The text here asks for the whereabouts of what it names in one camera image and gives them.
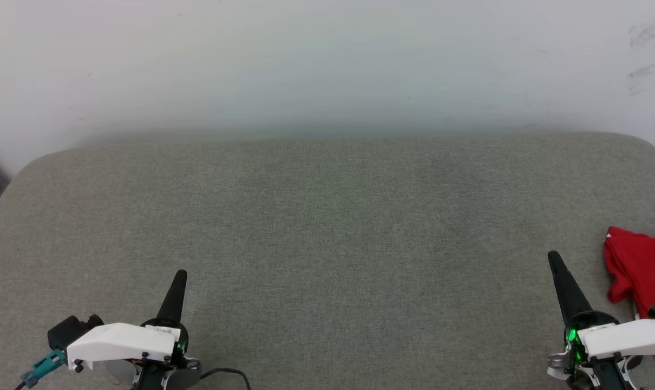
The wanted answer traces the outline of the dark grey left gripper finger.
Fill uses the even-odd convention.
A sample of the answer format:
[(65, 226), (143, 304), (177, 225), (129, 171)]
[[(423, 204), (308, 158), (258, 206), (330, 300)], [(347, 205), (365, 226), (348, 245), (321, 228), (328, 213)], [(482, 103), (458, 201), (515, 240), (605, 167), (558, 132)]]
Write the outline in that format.
[(172, 283), (162, 301), (157, 318), (165, 321), (180, 322), (186, 296), (187, 271), (176, 272)]

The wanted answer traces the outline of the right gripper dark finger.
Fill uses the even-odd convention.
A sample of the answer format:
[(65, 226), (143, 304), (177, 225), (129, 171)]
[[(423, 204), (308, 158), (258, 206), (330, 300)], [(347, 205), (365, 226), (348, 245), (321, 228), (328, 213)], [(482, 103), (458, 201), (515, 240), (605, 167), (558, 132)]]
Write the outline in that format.
[(567, 326), (577, 315), (589, 313), (593, 309), (572, 273), (568, 271), (567, 265), (559, 252), (550, 250), (547, 257), (562, 319)]

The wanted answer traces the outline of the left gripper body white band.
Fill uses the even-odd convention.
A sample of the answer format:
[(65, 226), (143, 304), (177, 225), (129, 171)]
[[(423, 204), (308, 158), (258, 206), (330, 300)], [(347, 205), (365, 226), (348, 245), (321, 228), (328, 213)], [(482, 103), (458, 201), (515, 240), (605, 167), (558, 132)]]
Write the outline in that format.
[(101, 325), (66, 348), (70, 370), (103, 362), (130, 389), (189, 389), (202, 378), (202, 363), (187, 356), (188, 333), (172, 318), (152, 318), (141, 326)]

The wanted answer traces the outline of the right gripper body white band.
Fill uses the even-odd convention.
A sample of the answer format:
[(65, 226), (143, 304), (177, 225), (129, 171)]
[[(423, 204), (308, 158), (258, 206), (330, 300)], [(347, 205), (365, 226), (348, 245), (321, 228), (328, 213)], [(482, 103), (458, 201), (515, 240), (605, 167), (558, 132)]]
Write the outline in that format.
[(629, 370), (655, 356), (655, 311), (649, 316), (617, 324), (597, 311), (577, 315), (565, 328), (565, 350), (548, 356), (546, 373), (571, 389), (635, 389)]

